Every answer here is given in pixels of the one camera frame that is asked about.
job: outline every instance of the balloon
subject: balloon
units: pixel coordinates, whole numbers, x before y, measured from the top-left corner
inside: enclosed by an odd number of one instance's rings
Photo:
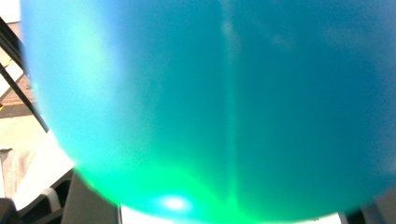
[[[39,108],[88,184],[183,222],[352,211],[396,166],[393,1],[22,1]]]

